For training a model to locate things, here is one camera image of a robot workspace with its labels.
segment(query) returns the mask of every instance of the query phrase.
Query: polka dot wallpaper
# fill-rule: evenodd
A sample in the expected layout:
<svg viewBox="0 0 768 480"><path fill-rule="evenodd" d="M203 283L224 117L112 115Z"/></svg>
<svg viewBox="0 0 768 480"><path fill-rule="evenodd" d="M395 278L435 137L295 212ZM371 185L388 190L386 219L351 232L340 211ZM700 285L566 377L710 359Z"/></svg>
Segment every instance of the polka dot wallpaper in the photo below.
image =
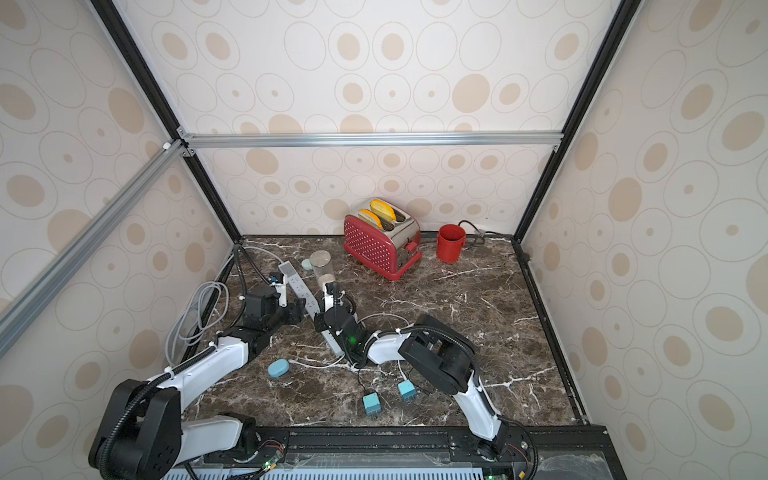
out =
<svg viewBox="0 0 768 480"><path fill-rule="evenodd" d="M165 136L82 4L0 3L0 311Z"/></svg>
<svg viewBox="0 0 768 480"><path fill-rule="evenodd" d="M766 51L766 2L646 2L524 242L628 478L768 467Z"/></svg>
<svg viewBox="0 0 768 480"><path fill-rule="evenodd" d="M230 248L183 169L164 173L0 360L0 478L98 478L86 456L112 390L165 367L167 331Z"/></svg>
<svg viewBox="0 0 768 480"><path fill-rule="evenodd" d="M0 310L161 148L91 13L0 2ZM229 240L176 161L0 359L0 478L96 479L112 389L163 367L165 332Z"/></svg>
<svg viewBox="0 0 768 480"><path fill-rule="evenodd" d="M190 132L560 129L618 0L122 0Z"/></svg>
<svg viewBox="0 0 768 480"><path fill-rule="evenodd" d="M357 200L381 197L422 230L468 219L512 233L551 145L200 149L245 234L343 234Z"/></svg>

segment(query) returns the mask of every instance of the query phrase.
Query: ventilation grille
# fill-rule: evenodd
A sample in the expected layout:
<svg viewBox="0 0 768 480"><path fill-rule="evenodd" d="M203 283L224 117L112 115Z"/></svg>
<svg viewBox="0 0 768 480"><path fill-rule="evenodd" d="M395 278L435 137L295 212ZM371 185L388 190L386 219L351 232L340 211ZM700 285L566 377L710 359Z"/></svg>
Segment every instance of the ventilation grille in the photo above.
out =
<svg viewBox="0 0 768 480"><path fill-rule="evenodd" d="M200 480L226 480L249 473L249 468L196 468ZM163 480L190 480L183 468L174 468ZM275 469L263 480L483 480L480 468L296 468Z"/></svg>

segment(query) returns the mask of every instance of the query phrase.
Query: red mug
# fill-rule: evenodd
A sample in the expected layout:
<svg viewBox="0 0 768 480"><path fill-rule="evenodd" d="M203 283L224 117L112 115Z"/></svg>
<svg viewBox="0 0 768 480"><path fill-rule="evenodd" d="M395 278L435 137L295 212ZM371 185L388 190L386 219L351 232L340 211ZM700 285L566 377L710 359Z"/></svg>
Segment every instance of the red mug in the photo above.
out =
<svg viewBox="0 0 768 480"><path fill-rule="evenodd" d="M467 241L467 233L459 225L443 225L437 233L437 257L446 263L454 263Z"/></svg>

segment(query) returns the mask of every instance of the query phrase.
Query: glass jar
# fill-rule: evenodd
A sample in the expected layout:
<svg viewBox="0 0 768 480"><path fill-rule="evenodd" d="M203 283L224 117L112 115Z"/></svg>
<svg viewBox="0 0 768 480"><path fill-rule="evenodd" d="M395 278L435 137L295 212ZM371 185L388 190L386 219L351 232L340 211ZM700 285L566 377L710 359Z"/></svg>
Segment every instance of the glass jar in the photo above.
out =
<svg viewBox="0 0 768 480"><path fill-rule="evenodd" d="M317 286L323 288L323 283L328 282L328 277L323 278L321 282L320 277L324 275L333 275L333 262L331 262L331 254L325 250L317 250L310 255L310 263L312 264L312 270L315 272L315 280L317 280Z"/></svg>

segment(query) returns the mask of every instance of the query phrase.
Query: dark marble surface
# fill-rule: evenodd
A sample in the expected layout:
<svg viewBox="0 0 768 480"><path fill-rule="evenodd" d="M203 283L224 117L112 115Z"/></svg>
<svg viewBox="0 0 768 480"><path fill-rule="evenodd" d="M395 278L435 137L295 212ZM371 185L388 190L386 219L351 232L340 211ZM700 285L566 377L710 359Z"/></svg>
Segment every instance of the dark marble surface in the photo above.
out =
<svg viewBox="0 0 768 480"><path fill-rule="evenodd" d="M479 347L482 379L494 404L506 415L526 425L573 423L557 367L531 303L525 280L511 245L488 239L485 245L468 247L457 263L446 264L435 256L435 244L422 245L423 258L398 282L389 282L344 251L343 238L258 238L246 245L273 251L290 259L309 288L319 289L311 272L301 269L301 260L315 250L328 250L336 279L357 302L359 318L370 313L395 313L411 321L427 312L467 336ZM252 252L264 272L276 270L276 261ZM249 286L257 276L243 261ZM232 320L240 307L240 287L233 269L230 288ZM392 329L405 322L378 316L366 321L369 329ZM417 386L423 387L411 402L400 399L402 381L396 362L370 365L360 373L362 383L378 392L382 412L375 418L362 407L363 388L346 361L327 369L310 369L292 363L278 379L266 372L271 362L285 358L311 365L327 365L335 356L309 320L285 326L272 343L249 365L208 389L190 404L188 420L202 419L222 411L256 418L261 425L466 425L465 417L451 396L433 388L407 363L402 368Z"/></svg>

